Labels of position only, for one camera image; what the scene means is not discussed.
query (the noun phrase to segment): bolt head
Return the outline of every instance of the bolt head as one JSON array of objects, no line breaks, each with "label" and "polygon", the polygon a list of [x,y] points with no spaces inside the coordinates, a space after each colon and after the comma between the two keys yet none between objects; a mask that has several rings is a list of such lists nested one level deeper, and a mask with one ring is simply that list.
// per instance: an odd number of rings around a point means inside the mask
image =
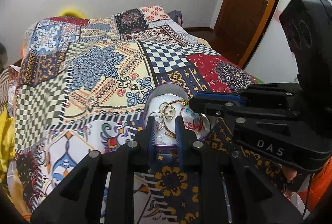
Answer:
[{"label": "bolt head", "polygon": [[201,148],[201,147],[203,147],[203,143],[201,141],[194,141],[193,142],[193,147]]},{"label": "bolt head", "polygon": [[136,141],[129,141],[127,143],[127,146],[129,146],[130,148],[134,148],[138,145],[138,143]]},{"label": "bolt head", "polygon": [[245,121],[246,121],[246,120],[245,120],[245,118],[243,118],[243,117],[238,117],[238,118],[235,119],[235,122],[236,122],[236,123],[239,123],[239,124],[243,124]]},{"label": "bolt head", "polygon": [[235,158],[235,159],[239,159],[241,157],[241,153],[240,151],[233,151],[232,152],[232,156]]},{"label": "bolt head", "polygon": [[90,151],[90,153],[89,153],[90,158],[96,158],[97,156],[99,156],[99,151],[98,150]]}]

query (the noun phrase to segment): orange fabric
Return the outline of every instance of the orange fabric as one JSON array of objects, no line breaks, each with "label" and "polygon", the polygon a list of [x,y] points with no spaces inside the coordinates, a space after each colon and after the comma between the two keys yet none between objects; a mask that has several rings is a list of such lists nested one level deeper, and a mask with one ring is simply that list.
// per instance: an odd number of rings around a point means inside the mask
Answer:
[{"label": "orange fabric", "polygon": [[24,215],[24,216],[23,216],[23,218],[24,218],[25,220],[28,220],[28,221],[30,221],[30,217],[31,217],[31,215]]},{"label": "orange fabric", "polygon": [[[324,168],[318,174],[316,174],[312,179],[308,206],[307,206],[309,212],[313,211],[314,207],[323,197],[331,181],[332,181],[332,161],[331,159],[329,159]],[[304,204],[306,202],[307,192],[308,190],[298,193]]]}]

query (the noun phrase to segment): jewelry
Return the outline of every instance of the jewelry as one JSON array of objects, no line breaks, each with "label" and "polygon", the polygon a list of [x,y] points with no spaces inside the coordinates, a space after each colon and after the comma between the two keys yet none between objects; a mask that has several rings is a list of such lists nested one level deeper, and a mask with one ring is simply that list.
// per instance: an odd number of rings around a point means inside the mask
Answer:
[{"label": "jewelry", "polygon": [[181,102],[182,106],[189,105],[189,100],[174,100],[174,101],[171,101],[169,104],[172,105],[172,104],[177,103],[177,102]]},{"label": "jewelry", "polygon": [[176,136],[174,136],[173,132],[172,134],[170,134],[169,132],[165,132],[165,135],[168,136],[168,137],[171,137],[171,138],[176,138]]},{"label": "jewelry", "polygon": [[161,131],[162,129],[163,129],[163,127],[164,127],[164,125],[165,125],[165,121],[164,121],[164,116],[163,116],[163,114],[161,113],[161,112],[159,112],[159,111],[154,111],[154,112],[151,112],[149,115],[148,115],[148,117],[149,116],[151,116],[151,115],[153,115],[154,113],[160,113],[161,114],[161,116],[160,115],[155,115],[155,116],[153,116],[154,118],[160,118],[161,120],[160,121],[157,121],[156,120],[156,126],[157,126],[157,132],[158,131]]},{"label": "jewelry", "polygon": [[[167,107],[170,107],[171,109],[169,110],[169,112],[166,113]],[[159,106],[159,111],[166,119],[172,119],[175,115],[174,106],[172,104],[169,104],[168,102],[161,103]]]},{"label": "jewelry", "polygon": [[163,145],[165,145],[166,143],[163,142],[163,138],[162,138],[162,137],[158,136],[158,137],[156,138],[156,142],[155,142],[155,144],[163,144]]},{"label": "jewelry", "polygon": [[[186,108],[182,108],[181,110],[180,110],[180,115],[182,115],[181,113],[182,113],[182,111],[183,110],[185,110]],[[200,133],[200,131],[203,129],[203,118],[202,118],[202,115],[199,113],[198,114],[199,116],[200,116],[200,123],[198,124],[198,125],[195,125],[195,123],[194,123],[194,119],[193,119],[193,122],[192,123],[187,123],[187,126],[185,125],[185,127],[187,128],[187,129],[190,129],[190,130],[195,130],[195,129],[197,129],[197,134],[196,135],[198,135],[198,133]]]}]

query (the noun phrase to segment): blanket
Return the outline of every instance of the blanket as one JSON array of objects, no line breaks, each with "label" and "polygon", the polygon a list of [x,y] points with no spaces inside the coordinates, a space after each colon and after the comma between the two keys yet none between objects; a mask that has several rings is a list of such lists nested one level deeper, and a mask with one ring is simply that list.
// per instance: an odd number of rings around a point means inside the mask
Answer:
[{"label": "blanket", "polygon": [[[194,96],[256,83],[187,34],[161,6],[109,18],[42,20],[26,32],[23,54],[15,91],[16,158],[10,168],[15,180],[8,184],[24,215],[89,151],[111,152],[132,140],[143,128],[142,112],[157,86],[176,83]],[[231,135],[220,121],[205,143],[226,151],[225,142]],[[278,167],[248,150],[244,154],[282,189]],[[134,174],[135,223],[197,223],[198,176],[178,166],[176,152],[159,152],[148,174]],[[106,197],[107,184],[101,221]]]}]

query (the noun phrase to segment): bracelet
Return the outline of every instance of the bracelet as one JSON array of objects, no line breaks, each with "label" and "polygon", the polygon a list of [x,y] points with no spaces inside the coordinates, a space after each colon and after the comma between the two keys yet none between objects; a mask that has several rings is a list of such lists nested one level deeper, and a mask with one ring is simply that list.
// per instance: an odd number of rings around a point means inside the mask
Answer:
[{"label": "bracelet", "polygon": [[174,100],[174,101],[171,101],[169,104],[172,105],[172,104],[177,103],[177,102],[181,102],[182,106],[189,105],[189,100]]},{"label": "bracelet", "polygon": [[[180,115],[182,115],[181,113],[184,109],[186,109],[186,108],[182,108],[180,110]],[[195,130],[195,129],[198,128],[196,135],[198,135],[198,133],[200,133],[200,131],[203,129],[203,118],[202,118],[202,115],[200,113],[199,113],[199,116],[200,116],[200,123],[199,123],[198,126],[195,125],[194,120],[193,120],[192,123],[187,123],[187,126],[185,125],[187,127],[187,129],[190,129],[190,130]]]},{"label": "bracelet", "polygon": [[164,127],[165,127],[165,130],[167,130],[167,132],[165,132],[165,135],[175,139],[176,138],[175,133],[170,131],[170,129],[166,126],[166,124],[164,124]]}]

